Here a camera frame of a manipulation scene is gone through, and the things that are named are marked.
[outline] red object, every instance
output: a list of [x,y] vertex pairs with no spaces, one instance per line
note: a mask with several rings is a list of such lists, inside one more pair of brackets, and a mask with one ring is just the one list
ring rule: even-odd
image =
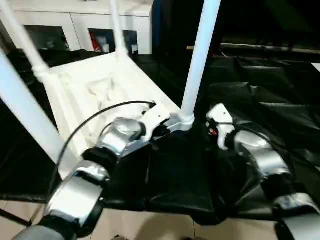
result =
[[214,135],[214,136],[218,136],[218,133],[217,133],[217,131],[215,131],[215,130],[211,130],[211,133]]
[[101,53],[102,52],[101,47],[97,41],[96,36],[92,32],[90,32],[90,37],[91,37],[91,41],[92,41],[92,45],[93,45],[93,50],[97,53]]

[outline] black plastic sheet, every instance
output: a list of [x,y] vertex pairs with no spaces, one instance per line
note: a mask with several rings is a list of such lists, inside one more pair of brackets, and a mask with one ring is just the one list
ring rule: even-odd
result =
[[[95,53],[41,54],[53,67]],[[178,105],[188,66],[135,56],[141,69]],[[42,108],[54,121],[43,85],[22,53],[10,60]],[[215,59],[206,66],[190,132],[175,132],[129,155],[103,193],[106,208],[186,214],[202,225],[228,216],[273,219],[255,171],[244,159],[217,148],[207,134],[205,114],[224,103],[238,124],[283,144],[281,155],[320,203],[320,73],[308,63]],[[54,164],[1,103],[0,199],[44,202]]]

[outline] tile floor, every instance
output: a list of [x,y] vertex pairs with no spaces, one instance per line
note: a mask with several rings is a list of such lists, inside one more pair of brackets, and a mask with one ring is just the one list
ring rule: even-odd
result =
[[[0,208],[25,220],[39,222],[39,204],[0,201]],[[23,226],[0,216],[1,240],[11,240]],[[106,209],[91,236],[85,240],[111,240],[121,235],[129,240],[181,240],[194,236],[206,240],[276,240],[272,222],[228,219],[218,226],[200,226],[188,216]]]

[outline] black cable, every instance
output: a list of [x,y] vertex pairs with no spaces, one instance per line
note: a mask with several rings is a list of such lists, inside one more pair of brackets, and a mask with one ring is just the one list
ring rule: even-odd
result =
[[90,122],[92,119],[94,119],[95,117],[111,110],[111,109],[115,109],[115,108],[118,108],[118,107],[121,107],[121,106],[125,106],[125,105],[129,105],[129,104],[148,104],[150,105],[150,108],[154,107],[156,104],[154,102],[150,102],[150,101],[126,101],[126,102],[122,102],[122,103],[119,103],[119,104],[116,104],[116,105],[113,105],[113,106],[109,106],[105,109],[102,109],[98,112],[96,112],[95,114],[93,114],[91,117],[89,117],[87,120],[85,120],[83,123],[81,123],[74,131],[73,133],[71,133],[71,135],[68,137],[68,139],[65,141],[59,155],[58,155],[58,159],[57,159],[57,162],[56,162],[56,165],[55,165],[55,168],[54,168],[54,171],[53,171],[53,174],[52,174],[52,178],[51,178],[51,182],[50,182],[50,185],[49,185],[49,189],[48,189],[48,194],[47,194],[47,203],[49,203],[49,200],[50,200],[50,197],[51,197],[51,194],[52,194],[52,189],[54,187],[54,183],[55,183],[55,180],[56,180],[56,176],[58,174],[58,169],[59,169],[59,166],[61,164],[61,161],[63,159],[63,156],[65,154],[65,151],[67,150],[67,147],[69,145],[69,143],[71,142],[72,138],[76,135],[77,132],[79,132],[80,129],[82,129],[88,122]]
[[295,155],[298,159],[300,159],[301,161],[296,161],[299,164],[305,165],[305,166],[309,166],[311,167],[312,170],[315,171],[315,173],[317,173],[320,176],[320,171],[316,168],[315,165],[313,165],[311,162],[309,162],[308,160],[305,160],[305,158],[303,156],[301,156],[299,153],[292,151],[291,149],[289,149],[288,147],[277,143],[276,141],[270,140],[268,139],[266,136],[264,136],[263,134],[261,134],[260,132],[247,127],[245,125],[241,125],[241,124],[236,124],[236,123],[231,123],[231,122],[217,122],[217,125],[231,125],[234,126],[236,129],[240,129],[240,130],[245,130],[248,132],[251,132],[255,135],[257,135],[258,137],[262,138],[263,140],[265,140],[268,144],[270,144],[272,146],[272,148],[274,149],[285,149],[289,154]]
[[112,122],[110,122],[107,126],[105,126],[102,131],[100,132],[99,138],[101,138],[102,134],[104,134],[105,130],[110,127],[110,125],[112,124]]

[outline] white vertical pole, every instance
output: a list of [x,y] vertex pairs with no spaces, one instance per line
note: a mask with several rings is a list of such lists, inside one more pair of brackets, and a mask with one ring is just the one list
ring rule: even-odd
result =
[[194,118],[194,109],[218,17],[220,3],[221,0],[204,0],[180,113],[180,117],[186,122],[191,121]]
[[5,15],[8,23],[10,24],[12,30],[20,38],[20,43],[23,48],[23,51],[26,57],[28,58],[29,62],[31,63],[32,70],[36,77],[38,76],[38,74],[48,72],[49,67],[41,58],[26,29],[19,23],[8,1],[0,0],[0,8],[3,14]]
[[[0,98],[52,161],[57,163],[64,141],[1,49],[0,73]],[[67,149],[59,168],[61,177],[66,177],[79,161],[80,158]]]
[[118,13],[118,0],[111,0],[111,16],[113,21],[113,34],[115,39],[115,52],[119,55],[127,55],[128,50],[125,45],[125,39],[124,39],[124,33],[120,26],[120,19],[119,19],[119,13]]

